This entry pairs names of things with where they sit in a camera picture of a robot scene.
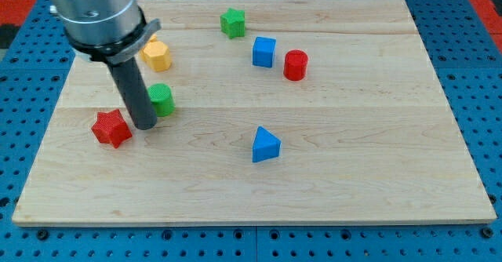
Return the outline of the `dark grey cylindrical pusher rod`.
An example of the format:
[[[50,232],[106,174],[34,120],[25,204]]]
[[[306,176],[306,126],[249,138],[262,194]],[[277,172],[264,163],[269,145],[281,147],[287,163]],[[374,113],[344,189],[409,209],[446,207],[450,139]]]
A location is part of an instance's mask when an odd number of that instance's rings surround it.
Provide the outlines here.
[[[108,64],[107,67],[135,127],[140,130],[153,128],[157,123],[157,115],[136,59]]]

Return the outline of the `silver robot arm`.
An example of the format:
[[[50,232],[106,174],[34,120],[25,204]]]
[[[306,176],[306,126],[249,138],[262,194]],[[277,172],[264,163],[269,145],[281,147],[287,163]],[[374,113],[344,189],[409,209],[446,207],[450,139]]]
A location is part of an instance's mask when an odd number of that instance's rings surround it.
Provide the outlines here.
[[[106,64],[136,128],[157,123],[135,55],[161,28],[148,22],[136,0],[51,0],[51,13],[63,23],[72,48],[92,62]]]

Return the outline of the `yellow block behind arm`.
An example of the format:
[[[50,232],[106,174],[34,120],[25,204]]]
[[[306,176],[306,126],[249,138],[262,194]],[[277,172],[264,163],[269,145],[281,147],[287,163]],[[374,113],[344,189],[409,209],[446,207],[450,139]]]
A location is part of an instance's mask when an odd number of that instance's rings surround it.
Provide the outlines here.
[[[148,40],[147,42],[145,43],[145,45],[140,49],[140,51],[138,52],[138,55],[140,57],[140,59],[142,61],[146,61],[146,56],[144,54],[144,50],[152,43],[152,42],[156,42],[158,39],[157,39],[157,35],[156,34],[153,34]]]

